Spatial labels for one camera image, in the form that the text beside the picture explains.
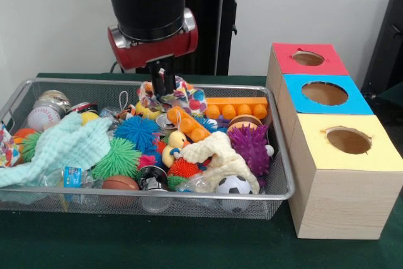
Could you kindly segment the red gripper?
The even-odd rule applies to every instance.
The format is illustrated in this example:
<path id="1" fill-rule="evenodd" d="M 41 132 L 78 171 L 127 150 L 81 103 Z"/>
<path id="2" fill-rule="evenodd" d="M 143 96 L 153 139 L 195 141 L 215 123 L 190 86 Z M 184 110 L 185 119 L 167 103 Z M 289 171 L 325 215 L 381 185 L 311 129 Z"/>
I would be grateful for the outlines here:
<path id="1" fill-rule="evenodd" d="M 135 45 L 133 41 L 123 36 L 117 26 L 110 26 L 107 32 L 116 61 L 122 68 L 143 68 L 150 62 L 149 69 L 156 98 L 160 98 L 163 94 L 173 94 L 176 89 L 175 57 L 194 52 L 198 45 L 197 26 L 191 27 L 190 31 L 177 33 L 167 39 Z M 164 80 L 159 74 L 161 62 L 156 60 L 160 58 L 165 58 Z"/>

